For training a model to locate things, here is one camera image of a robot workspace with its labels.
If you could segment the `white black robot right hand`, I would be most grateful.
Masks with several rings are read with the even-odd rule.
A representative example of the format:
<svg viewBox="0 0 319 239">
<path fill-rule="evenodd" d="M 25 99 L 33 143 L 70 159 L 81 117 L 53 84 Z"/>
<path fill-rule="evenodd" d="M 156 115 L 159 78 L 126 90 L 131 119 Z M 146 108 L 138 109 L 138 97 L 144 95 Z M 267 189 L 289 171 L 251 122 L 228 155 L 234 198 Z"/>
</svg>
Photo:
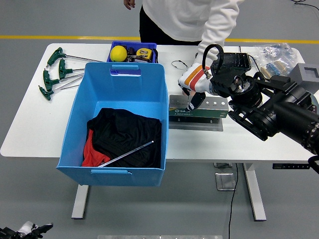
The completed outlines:
<svg viewBox="0 0 319 239">
<path fill-rule="evenodd" d="M 206 78 L 202 65 L 199 63 L 193 63 L 186 72 L 178 79 L 178 85 L 191 91 L 195 92 L 191 101 L 188 103 L 186 108 L 187 111 L 192 111 L 198 108 L 206 94 L 213 94 L 213 86 L 210 79 Z"/>
</svg>

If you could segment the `black white robot left hand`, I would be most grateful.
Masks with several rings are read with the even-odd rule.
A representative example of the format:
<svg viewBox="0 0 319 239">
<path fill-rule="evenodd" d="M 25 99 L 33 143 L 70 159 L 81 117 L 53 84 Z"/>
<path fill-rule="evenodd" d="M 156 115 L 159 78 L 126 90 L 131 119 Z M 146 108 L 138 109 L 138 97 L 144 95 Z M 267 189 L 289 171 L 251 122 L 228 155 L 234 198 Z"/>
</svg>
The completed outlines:
<svg viewBox="0 0 319 239">
<path fill-rule="evenodd" d="M 8 227 L 0 229 L 1 239 L 42 239 L 44 233 L 53 228 L 53 223 L 38 226 L 30 221 L 25 222 L 22 227 L 14 231 Z"/>
</svg>

